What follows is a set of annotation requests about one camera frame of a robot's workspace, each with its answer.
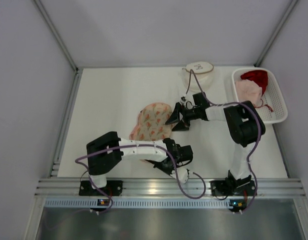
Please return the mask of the pink floral laundry bag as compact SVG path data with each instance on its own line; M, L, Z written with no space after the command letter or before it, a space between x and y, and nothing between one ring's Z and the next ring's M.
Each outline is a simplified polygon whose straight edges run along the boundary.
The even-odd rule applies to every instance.
M165 122L171 114L172 108L166 103L155 102L144 107L138 115L137 124L130 133L129 140L150 146L127 148L123 152L134 156L135 159L164 161L167 157L166 152L153 146L167 148L163 140L171 138L173 125L166 125Z

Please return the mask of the white round mesh laundry bag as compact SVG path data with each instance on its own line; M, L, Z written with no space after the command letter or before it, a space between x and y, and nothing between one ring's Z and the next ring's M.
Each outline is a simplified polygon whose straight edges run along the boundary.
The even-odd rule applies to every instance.
M214 81L214 65L206 61L197 61L182 68L182 80L186 93L206 92Z

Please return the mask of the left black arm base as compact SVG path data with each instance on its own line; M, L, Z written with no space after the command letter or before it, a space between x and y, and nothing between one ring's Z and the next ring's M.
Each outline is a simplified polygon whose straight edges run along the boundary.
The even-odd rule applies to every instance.
M123 189L123 181L121 180L109 180L107 181L107 185L105 187L100 188L102 192L111 197L120 196L122 193L122 189ZM92 196L104 196L104 194L96 190L91 185L89 180L83 180L80 182L79 196L92 197Z

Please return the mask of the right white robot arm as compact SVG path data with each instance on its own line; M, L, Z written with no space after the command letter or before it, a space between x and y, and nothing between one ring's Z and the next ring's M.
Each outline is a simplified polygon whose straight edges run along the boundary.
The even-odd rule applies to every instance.
M182 97L165 124L173 125L172 130L178 132L189 130L193 120L226 122L235 142L233 162L226 180L234 188L249 184L252 178L250 157L265 133L265 125L253 103L247 100L213 104L207 100L204 92L194 94L193 100L194 105L188 108L186 98Z

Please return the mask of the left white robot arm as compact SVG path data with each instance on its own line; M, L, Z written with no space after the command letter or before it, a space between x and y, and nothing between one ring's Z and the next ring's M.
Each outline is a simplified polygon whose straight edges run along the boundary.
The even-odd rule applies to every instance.
M145 160L166 175L186 183L193 160L191 146L181 146L171 138L157 141L129 140L110 131L86 145L89 176L98 188L107 185L108 174L121 161Z

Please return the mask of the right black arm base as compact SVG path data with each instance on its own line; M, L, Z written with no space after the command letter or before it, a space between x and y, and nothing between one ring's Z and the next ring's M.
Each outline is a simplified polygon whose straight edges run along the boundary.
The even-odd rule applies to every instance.
M254 181L243 186L236 186L233 182L229 180L213 180L210 182L210 187L212 190L212 195L218 198L232 197L232 196L248 196L251 197L254 195L256 186Z

